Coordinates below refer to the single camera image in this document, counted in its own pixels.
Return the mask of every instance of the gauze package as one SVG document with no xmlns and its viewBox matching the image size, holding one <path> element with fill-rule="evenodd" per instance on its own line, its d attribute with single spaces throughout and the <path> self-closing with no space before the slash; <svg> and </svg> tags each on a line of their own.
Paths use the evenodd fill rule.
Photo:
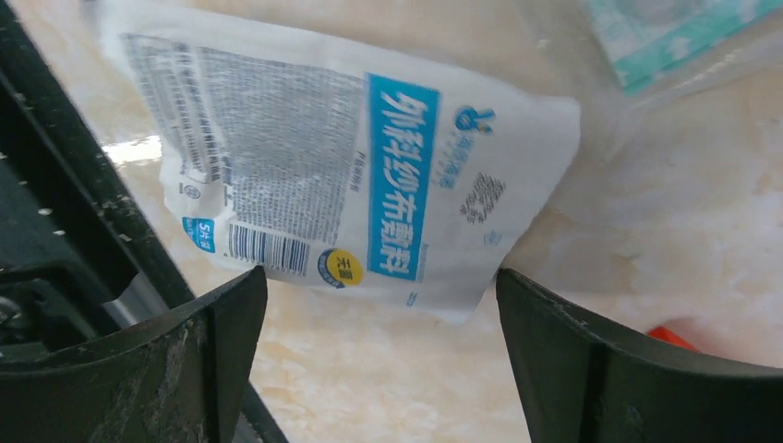
<svg viewBox="0 0 783 443">
<path fill-rule="evenodd" d="M 99 9 L 163 140 L 168 209 L 220 266 L 464 321 L 579 142 L 574 100 L 306 30 Z"/>
<path fill-rule="evenodd" d="M 783 65 L 780 0 L 515 0 L 604 162 L 655 109 Z"/>
</svg>

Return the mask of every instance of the marble tabletop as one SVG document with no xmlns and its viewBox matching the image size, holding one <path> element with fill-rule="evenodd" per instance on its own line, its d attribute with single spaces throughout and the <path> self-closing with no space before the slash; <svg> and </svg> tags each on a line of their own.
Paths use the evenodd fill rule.
<svg viewBox="0 0 783 443">
<path fill-rule="evenodd" d="M 513 0 L 168 0 L 420 54 L 566 94 Z M 214 268 L 163 205 L 160 140 L 77 0 L 13 0 L 195 293 Z M 506 258 L 638 330 L 783 367 L 783 77 L 767 69 L 653 112 L 610 159 L 582 146 Z M 491 290 L 462 326 L 271 282 L 251 380 L 293 442 L 529 441 Z"/>
</svg>

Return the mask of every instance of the blue label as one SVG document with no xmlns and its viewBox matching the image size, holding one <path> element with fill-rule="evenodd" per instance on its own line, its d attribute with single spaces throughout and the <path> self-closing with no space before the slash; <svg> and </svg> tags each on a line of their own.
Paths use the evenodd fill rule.
<svg viewBox="0 0 783 443">
<path fill-rule="evenodd" d="M 182 218 L 182 227 L 202 251 L 215 252 L 215 222 L 209 219 Z"/>
<path fill-rule="evenodd" d="M 368 75 L 367 269 L 416 281 L 438 128 L 437 90 Z"/>
</svg>

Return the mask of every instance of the yellow circle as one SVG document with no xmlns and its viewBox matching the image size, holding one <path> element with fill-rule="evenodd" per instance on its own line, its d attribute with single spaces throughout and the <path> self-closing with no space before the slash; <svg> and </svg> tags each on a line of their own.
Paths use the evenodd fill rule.
<svg viewBox="0 0 783 443">
<path fill-rule="evenodd" d="M 335 249 L 326 259 L 326 269 L 332 277 L 346 286 L 357 286 L 365 272 L 359 259 L 348 251 Z"/>
</svg>

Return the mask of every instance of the barcode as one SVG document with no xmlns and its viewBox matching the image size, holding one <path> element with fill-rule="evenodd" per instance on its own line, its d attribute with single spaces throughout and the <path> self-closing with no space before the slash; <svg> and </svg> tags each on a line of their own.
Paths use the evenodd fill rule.
<svg viewBox="0 0 783 443">
<path fill-rule="evenodd" d="M 310 245 L 293 238 L 229 224 L 228 252 L 232 258 L 304 277 Z"/>
</svg>

